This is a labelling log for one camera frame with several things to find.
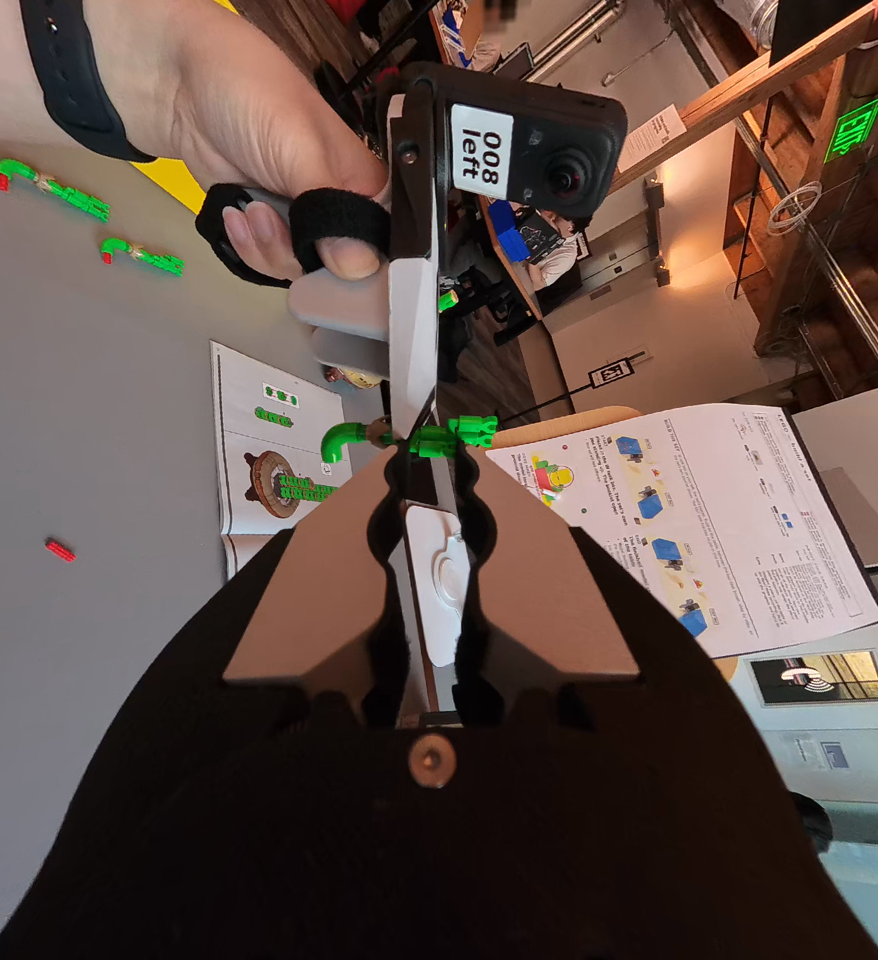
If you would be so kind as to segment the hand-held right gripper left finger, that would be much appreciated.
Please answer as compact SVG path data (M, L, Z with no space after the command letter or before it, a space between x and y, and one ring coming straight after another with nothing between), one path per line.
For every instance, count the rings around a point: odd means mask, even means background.
M396 725L411 654L396 571L396 452L382 451L289 530L225 668L232 685L342 694L367 725Z

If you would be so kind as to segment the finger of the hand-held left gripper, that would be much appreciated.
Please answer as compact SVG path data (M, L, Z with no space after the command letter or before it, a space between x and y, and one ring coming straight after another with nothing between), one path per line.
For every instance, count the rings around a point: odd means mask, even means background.
M430 411L437 383L436 257L389 265L389 380L393 433L407 440Z

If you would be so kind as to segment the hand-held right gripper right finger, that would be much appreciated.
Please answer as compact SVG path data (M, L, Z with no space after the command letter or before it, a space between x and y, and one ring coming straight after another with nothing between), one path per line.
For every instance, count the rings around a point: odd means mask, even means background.
M460 720L503 722L529 691L637 680L570 526L476 448L457 450L454 491L470 558L454 660Z

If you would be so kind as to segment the green lego bamboo stalk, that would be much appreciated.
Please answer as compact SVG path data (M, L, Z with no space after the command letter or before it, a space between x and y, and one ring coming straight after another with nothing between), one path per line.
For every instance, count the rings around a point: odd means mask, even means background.
M490 449L499 429L495 415L462 415L451 418L445 426L425 424L408 440L409 451L422 459L454 459L460 443L481 449ZM379 450L396 445L391 423L381 416L369 424L343 422L330 427L321 440L323 463L336 464L343 460L350 445L369 443Z
M55 197L100 223L110 221L111 208L104 200L63 184L52 175L43 174L17 159L0 158L0 191L8 193L15 180L31 184L38 192Z
M178 278L183 276L185 268L184 261L175 255L155 253L142 245L119 237L104 239L99 246L99 255L102 262L107 265L113 264L116 256L125 255L138 263Z

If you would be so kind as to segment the lego instruction booklet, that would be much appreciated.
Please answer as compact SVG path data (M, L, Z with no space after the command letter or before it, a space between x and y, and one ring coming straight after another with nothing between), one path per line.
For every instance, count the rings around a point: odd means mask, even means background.
M321 443L341 397L219 342L209 343L220 539L233 578L352 477Z

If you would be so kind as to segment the person's left hand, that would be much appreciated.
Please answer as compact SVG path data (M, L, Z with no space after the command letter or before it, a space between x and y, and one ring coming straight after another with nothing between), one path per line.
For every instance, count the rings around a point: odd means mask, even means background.
M100 79L134 148L207 189L380 200L385 167L264 33L216 2L84 2Z

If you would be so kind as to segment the white plastic tray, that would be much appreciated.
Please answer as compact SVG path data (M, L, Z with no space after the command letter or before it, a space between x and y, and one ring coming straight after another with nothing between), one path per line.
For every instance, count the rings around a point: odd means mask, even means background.
M446 510L410 505L405 529L425 651L433 666L450 666L471 572L460 520Z

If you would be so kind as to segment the instruction sheet on board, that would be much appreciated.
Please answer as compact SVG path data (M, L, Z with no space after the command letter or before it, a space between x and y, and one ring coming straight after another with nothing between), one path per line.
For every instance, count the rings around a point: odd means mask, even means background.
M878 595L790 417L729 402L493 442L712 659L878 625Z

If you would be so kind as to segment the yellow plastic bin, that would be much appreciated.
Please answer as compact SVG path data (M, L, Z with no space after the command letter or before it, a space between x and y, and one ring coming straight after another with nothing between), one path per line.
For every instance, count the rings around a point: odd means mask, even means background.
M148 163L132 162L132 165L194 215L199 214L205 202L206 191L184 162L178 159L157 158Z

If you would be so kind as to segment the green exit sign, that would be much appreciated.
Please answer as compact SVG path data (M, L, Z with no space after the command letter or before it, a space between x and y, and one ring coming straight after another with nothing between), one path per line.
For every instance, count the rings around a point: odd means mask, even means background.
M873 97L836 119L824 164L844 158L860 148L871 136L878 116L878 96Z

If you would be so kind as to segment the black watch band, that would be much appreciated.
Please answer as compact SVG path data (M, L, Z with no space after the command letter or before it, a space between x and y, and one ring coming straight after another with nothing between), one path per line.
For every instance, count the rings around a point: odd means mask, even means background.
M100 78L81 1L20 1L22 28L52 121L87 150L123 162L153 163L138 150Z

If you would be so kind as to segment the framed wall picture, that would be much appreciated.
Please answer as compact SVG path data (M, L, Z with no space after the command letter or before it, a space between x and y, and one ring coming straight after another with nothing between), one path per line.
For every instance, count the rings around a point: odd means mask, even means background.
M767 707L878 703L878 662L872 651L765 657L748 666Z

